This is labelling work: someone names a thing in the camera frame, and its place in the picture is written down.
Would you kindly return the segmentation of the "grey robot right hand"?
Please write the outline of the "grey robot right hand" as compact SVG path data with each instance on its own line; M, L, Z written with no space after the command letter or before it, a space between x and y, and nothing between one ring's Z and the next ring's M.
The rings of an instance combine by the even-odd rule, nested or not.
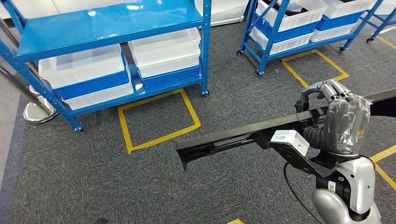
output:
M295 104L296 112L309 110L309 95L318 93L329 104L324 125L318 119L301 122L300 134L312 148L325 150L343 157L355 157L360 153L369 123L371 100L352 93L343 84L328 79L307 87Z

